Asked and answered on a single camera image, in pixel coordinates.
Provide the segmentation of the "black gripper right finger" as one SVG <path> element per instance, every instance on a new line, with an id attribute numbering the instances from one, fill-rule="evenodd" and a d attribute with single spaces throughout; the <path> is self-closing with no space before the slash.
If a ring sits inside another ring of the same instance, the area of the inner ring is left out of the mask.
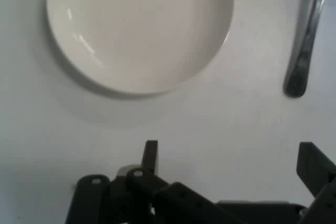
<path id="1" fill-rule="evenodd" d="M 300 223 L 335 223 L 335 164 L 312 142 L 301 142 L 297 174 L 314 197 Z"/>

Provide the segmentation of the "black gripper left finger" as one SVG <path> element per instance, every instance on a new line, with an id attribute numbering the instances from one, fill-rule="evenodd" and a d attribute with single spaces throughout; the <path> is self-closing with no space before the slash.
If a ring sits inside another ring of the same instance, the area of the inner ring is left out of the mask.
<path id="1" fill-rule="evenodd" d="M 145 143 L 139 166 L 124 167 L 114 180 L 78 180 L 66 223 L 236 223 L 236 217 L 200 194 L 155 173 L 158 141 Z"/>

